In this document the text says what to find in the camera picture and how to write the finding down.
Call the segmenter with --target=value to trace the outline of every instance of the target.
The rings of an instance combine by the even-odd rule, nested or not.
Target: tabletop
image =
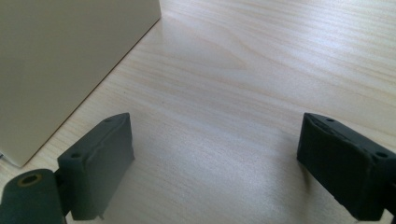
[[[68,223],[356,223],[296,151],[304,112],[396,149],[396,4],[161,6],[162,19],[27,165],[0,160],[0,188],[55,171],[98,122],[129,112],[136,159],[105,220]],[[379,223],[390,221],[386,211]]]

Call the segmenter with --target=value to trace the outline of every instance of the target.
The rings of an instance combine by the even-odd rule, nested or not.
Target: wooden table
[[[136,160],[106,220],[81,223],[355,223],[304,180],[299,134],[314,112],[396,149],[396,5],[161,4],[163,18],[25,167],[0,160],[0,188],[56,170],[99,121],[129,112]]]

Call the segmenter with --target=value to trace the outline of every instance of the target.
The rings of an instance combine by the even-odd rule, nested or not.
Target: white box
[[[158,0],[0,1],[0,153],[23,166],[160,17]]]

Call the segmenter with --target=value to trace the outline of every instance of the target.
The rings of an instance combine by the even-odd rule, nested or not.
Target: round hole
[[[41,180],[41,174],[28,175],[18,181],[18,186],[29,187]]]
[[[73,153],[72,154],[72,158],[73,159],[76,159],[76,158],[79,158],[81,155],[79,155],[79,153]]]
[[[376,152],[375,155],[382,157],[382,158],[386,158],[388,155],[383,153],[383,152]]]

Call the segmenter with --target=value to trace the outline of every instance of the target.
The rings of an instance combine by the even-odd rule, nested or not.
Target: black plastic part
[[[0,223],[66,223],[51,170],[18,175],[4,187]]]
[[[395,203],[395,154],[334,119],[304,114],[297,159],[357,220]]]
[[[0,223],[66,223],[103,213],[134,159],[129,114],[103,120],[58,158],[59,170],[34,170],[9,181]]]
[[[58,158],[74,220],[101,216],[134,159],[129,114],[105,119]]]

